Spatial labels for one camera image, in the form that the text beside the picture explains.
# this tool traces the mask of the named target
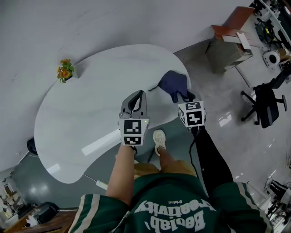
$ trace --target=navy blue cloth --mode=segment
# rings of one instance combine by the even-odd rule
[[[178,93],[181,94],[183,99],[188,99],[186,75],[179,74],[175,71],[168,71],[164,74],[158,86],[171,96],[174,103],[178,102]]]

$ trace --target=white sneaker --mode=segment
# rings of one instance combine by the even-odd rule
[[[158,129],[158,130],[154,131],[153,138],[154,138],[154,142],[156,144],[155,145],[156,154],[158,156],[160,156],[160,154],[158,152],[158,148],[159,147],[166,148],[166,145],[165,145],[166,136],[165,136],[164,131],[162,131],[161,129]]]

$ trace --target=black cable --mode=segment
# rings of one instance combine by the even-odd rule
[[[192,147],[193,147],[193,145],[194,145],[194,143],[195,143],[195,139],[196,139],[196,137],[199,135],[199,133],[200,133],[200,130],[201,130],[201,128],[197,131],[197,133],[196,133],[196,135],[194,136],[194,139],[193,139],[193,142],[191,143],[191,145],[190,145],[190,148],[189,148],[189,155],[190,155],[190,161],[191,161],[191,164],[192,164],[192,166],[193,166],[193,168],[194,168],[194,170],[195,170],[195,172],[196,172],[196,175],[197,175],[197,178],[199,179],[199,177],[198,177],[198,173],[197,173],[197,169],[196,169],[196,167],[195,167],[195,165],[194,165],[194,163],[193,163],[193,160],[192,160],[192,155],[191,155],[191,150],[192,150]]]

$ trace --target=potted plant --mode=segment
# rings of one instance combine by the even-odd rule
[[[62,66],[59,66],[57,70],[57,78],[60,79],[60,82],[66,83],[75,72],[74,67],[72,66],[70,59],[65,59],[60,61]]]

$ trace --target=striped sleeve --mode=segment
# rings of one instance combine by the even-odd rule
[[[226,223],[236,233],[272,233],[265,212],[254,203],[245,183],[232,182],[220,185],[209,195],[210,203],[221,209]]]
[[[110,232],[122,221],[129,207],[122,201],[101,196],[86,194],[81,202],[69,233]]]

